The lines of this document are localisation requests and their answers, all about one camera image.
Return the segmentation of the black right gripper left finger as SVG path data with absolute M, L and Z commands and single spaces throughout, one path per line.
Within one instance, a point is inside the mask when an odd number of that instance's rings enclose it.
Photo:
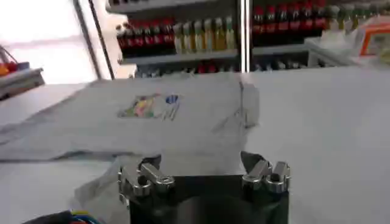
M 167 194 L 175 188 L 176 181 L 173 176 L 164 174 L 160 170 L 161 154 L 119 160 L 118 191 L 119 200 L 127 208 L 131 202 L 148 198 L 152 193 Z

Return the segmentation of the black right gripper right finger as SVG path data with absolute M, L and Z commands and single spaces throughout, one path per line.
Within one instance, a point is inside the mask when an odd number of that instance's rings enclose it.
M 291 169 L 288 163 L 278 161 L 272 165 L 263 156 L 242 151 L 241 162 L 246 173 L 242 176 L 242 186 L 253 191 L 265 188 L 274 194 L 289 191 Z

